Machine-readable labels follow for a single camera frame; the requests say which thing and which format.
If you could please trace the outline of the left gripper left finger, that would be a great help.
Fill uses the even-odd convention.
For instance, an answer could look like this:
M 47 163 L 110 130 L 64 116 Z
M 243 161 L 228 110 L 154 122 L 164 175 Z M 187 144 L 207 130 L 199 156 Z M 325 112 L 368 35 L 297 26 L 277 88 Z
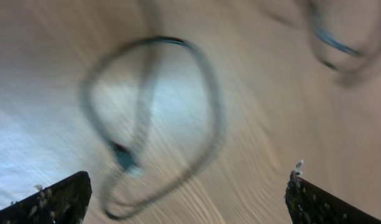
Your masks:
M 83 223 L 90 199 L 90 177 L 79 171 L 0 210 L 0 224 Z

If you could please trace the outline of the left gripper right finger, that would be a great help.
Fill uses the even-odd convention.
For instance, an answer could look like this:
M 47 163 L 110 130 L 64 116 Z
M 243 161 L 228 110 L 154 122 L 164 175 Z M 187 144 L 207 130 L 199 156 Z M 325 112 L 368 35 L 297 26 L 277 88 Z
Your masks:
M 301 178 L 301 160 L 290 173 L 285 203 L 293 224 L 381 224 L 381 220 Z

